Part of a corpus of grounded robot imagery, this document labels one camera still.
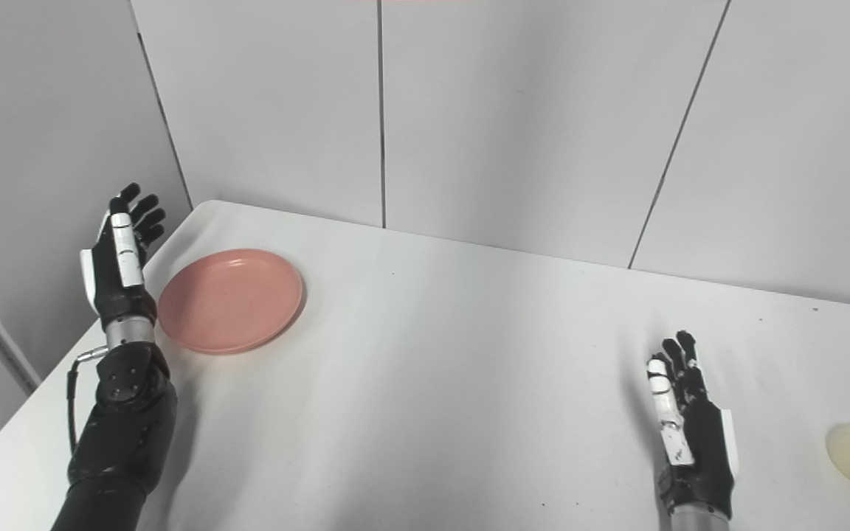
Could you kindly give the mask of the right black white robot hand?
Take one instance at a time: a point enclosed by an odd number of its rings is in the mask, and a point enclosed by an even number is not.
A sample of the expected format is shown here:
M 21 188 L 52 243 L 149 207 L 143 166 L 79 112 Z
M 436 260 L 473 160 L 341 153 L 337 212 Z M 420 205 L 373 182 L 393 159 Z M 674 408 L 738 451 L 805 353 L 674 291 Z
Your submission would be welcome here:
M 732 414 L 716 406 L 687 330 L 646 363 L 665 462 L 658 497 L 674 530 L 728 530 L 739 455 Z

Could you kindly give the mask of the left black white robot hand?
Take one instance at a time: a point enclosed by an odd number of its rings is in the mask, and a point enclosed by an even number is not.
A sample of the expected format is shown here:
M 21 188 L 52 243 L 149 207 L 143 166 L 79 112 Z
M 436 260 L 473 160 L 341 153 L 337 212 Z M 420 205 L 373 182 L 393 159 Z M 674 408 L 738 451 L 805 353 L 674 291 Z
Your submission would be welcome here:
M 165 218 L 158 195 L 143 195 L 136 182 L 109 201 L 97 242 L 80 252 L 86 295 L 102 328 L 131 317 L 156 323 L 156 302 L 146 290 L 144 268 L 151 245 L 165 234 Z

